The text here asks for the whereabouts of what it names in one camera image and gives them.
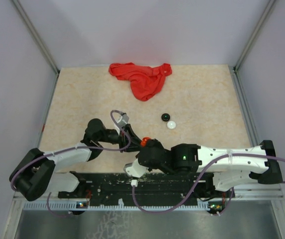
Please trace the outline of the black earbud charging case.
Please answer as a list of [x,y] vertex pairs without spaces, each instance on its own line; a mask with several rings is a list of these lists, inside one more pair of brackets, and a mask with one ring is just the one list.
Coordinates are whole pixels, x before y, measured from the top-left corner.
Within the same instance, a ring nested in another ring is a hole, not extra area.
[[168,114],[168,113],[163,113],[161,115],[161,120],[164,121],[164,122],[167,122],[171,119],[171,116]]

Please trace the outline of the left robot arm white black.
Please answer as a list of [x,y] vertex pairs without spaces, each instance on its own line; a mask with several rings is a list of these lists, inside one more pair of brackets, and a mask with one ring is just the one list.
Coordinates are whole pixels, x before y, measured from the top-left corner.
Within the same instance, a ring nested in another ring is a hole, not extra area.
[[76,172],[62,173],[61,170],[96,159],[105,150],[102,142],[117,144],[120,152],[136,152],[140,150],[142,140],[133,132],[125,115],[116,121],[114,129],[107,129],[100,119],[92,119],[84,138],[71,148],[56,152],[43,152],[38,148],[29,150],[10,175],[10,185],[28,201],[58,192],[70,192],[79,198],[86,193],[86,184]]

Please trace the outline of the white earbud charging case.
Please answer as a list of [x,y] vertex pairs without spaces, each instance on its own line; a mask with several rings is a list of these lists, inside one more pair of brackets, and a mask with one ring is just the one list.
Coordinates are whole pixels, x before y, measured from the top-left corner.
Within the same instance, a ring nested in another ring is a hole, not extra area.
[[175,129],[176,126],[177,126],[177,124],[176,124],[176,122],[173,121],[173,120],[170,120],[170,121],[167,122],[167,128],[170,129],[170,130]]

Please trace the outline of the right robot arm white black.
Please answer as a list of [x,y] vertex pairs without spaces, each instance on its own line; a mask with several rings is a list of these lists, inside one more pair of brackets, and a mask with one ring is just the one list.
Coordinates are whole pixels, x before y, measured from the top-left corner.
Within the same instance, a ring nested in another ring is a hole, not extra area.
[[205,185],[205,191],[211,197],[217,197],[221,192],[242,184],[256,182],[272,185],[283,182],[270,140],[244,149],[211,148],[187,143],[165,149],[159,141],[149,139],[141,146],[136,159],[125,172],[138,179],[152,170],[169,175],[197,173],[196,182],[205,173],[211,173],[212,180]]

